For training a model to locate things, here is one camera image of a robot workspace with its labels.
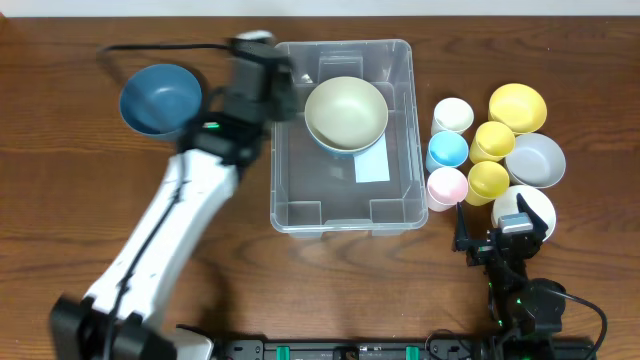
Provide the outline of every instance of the silver metal part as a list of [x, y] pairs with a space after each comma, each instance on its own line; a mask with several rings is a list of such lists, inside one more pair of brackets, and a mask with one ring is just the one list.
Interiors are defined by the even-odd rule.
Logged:
[[533, 223], [525, 213], [505, 215], [498, 219], [498, 227], [503, 234], [518, 234], [533, 230]]

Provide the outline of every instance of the table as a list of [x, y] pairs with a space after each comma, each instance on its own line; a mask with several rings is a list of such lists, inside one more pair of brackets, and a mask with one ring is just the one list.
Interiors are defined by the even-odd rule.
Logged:
[[[475, 126], [493, 90], [522, 82], [549, 107], [542, 133], [565, 151], [545, 190], [558, 213], [531, 277], [599, 305], [599, 358], [640, 356], [640, 20], [637, 18], [8, 19], [0, 28], [0, 359], [50, 359], [47, 319], [64, 292], [80, 298], [128, 238], [159, 185], [169, 145], [121, 121], [119, 87], [95, 62], [114, 43], [220, 42], [248, 29], [282, 41], [401, 38], [413, 47], [423, 152], [435, 104], [471, 103]], [[138, 53], [141, 66], [191, 64], [212, 84], [227, 62], [210, 51]], [[455, 215], [397, 237], [332, 233], [300, 241], [269, 223], [270, 160], [248, 171], [182, 273], [176, 323], [289, 338], [424, 338], [494, 329], [487, 279], [450, 250]], [[490, 226], [490, 206], [468, 216]], [[598, 316], [568, 304], [562, 335], [591, 336]]]

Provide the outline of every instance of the yellow bowl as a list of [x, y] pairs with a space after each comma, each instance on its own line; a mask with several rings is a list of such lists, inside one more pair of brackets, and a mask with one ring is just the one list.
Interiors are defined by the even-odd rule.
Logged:
[[516, 135], [534, 132], [547, 120], [547, 104], [527, 85], [503, 85], [491, 95], [489, 120], [507, 125]]
[[478, 128], [471, 143], [469, 158], [477, 164], [481, 161], [500, 161], [516, 147], [516, 137], [505, 124], [490, 121]]
[[473, 206], [481, 206], [498, 198], [509, 188], [509, 174], [502, 165], [483, 161], [469, 171], [469, 192], [465, 201]]

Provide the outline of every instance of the gray plastic bin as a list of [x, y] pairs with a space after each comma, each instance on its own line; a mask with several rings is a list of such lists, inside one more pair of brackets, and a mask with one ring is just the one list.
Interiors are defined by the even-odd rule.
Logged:
[[[290, 42], [299, 114], [275, 123], [271, 142], [271, 223], [298, 238], [326, 231], [371, 230], [397, 235], [427, 221], [424, 170], [411, 46], [403, 40]], [[353, 156], [314, 142], [304, 104], [325, 80], [353, 76], [373, 84], [389, 108], [385, 131], [389, 181], [357, 183]]]

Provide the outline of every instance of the white paper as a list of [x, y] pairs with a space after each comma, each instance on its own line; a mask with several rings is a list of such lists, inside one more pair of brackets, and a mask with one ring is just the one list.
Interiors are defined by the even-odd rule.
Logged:
[[389, 159], [387, 159], [386, 134], [373, 146], [355, 155], [356, 183], [389, 181]]

